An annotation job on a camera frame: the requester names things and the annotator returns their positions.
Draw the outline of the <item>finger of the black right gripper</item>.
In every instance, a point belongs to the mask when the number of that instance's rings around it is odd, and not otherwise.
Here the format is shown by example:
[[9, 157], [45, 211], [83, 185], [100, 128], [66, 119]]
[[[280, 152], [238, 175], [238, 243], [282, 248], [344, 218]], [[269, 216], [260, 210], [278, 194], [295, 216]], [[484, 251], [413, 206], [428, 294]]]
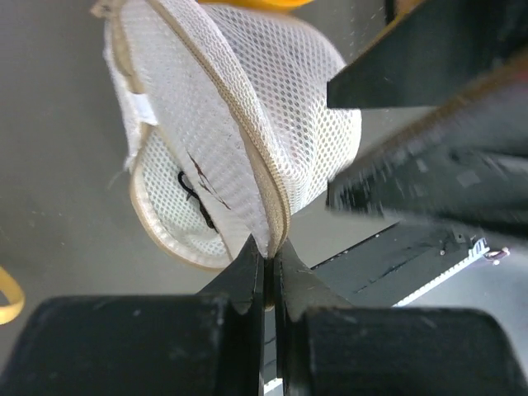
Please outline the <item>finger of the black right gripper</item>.
[[364, 153], [328, 183], [326, 204], [469, 227], [526, 226], [526, 54]]
[[526, 46], [525, 1], [418, 1], [328, 82], [327, 105], [439, 106]]

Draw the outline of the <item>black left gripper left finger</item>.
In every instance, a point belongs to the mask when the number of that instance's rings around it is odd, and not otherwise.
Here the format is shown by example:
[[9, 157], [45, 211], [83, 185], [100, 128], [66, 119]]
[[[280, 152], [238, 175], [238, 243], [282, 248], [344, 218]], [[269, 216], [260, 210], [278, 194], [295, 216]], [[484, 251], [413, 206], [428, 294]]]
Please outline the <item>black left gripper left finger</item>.
[[37, 307], [4, 395], [260, 395], [264, 259], [248, 239], [194, 295], [63, 296]]

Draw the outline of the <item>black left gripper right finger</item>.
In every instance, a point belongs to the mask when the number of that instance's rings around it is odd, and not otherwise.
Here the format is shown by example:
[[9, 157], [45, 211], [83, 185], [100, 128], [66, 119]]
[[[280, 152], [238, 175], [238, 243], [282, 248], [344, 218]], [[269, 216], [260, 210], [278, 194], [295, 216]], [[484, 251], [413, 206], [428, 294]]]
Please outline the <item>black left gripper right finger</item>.
[[286, 395], [524, 395], [510, 340], [477, 309], [362, 308], [290, 243], [273, 263], [276, 373]]

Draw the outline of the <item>white mesh laundry bag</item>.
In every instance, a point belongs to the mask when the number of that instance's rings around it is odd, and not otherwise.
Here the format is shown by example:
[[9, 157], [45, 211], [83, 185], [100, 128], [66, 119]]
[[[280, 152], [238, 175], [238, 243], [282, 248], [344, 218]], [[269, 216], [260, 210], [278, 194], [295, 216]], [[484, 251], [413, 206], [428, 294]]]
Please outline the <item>white mesh laundry bag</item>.
[[98, 1], [128, 141], [130, 198], [149, 237], [222, 271], [249, 238], [265, 257], [294, 214], [355, 159], [357, 109], [327, 106], [345, 62], [287, 6]]

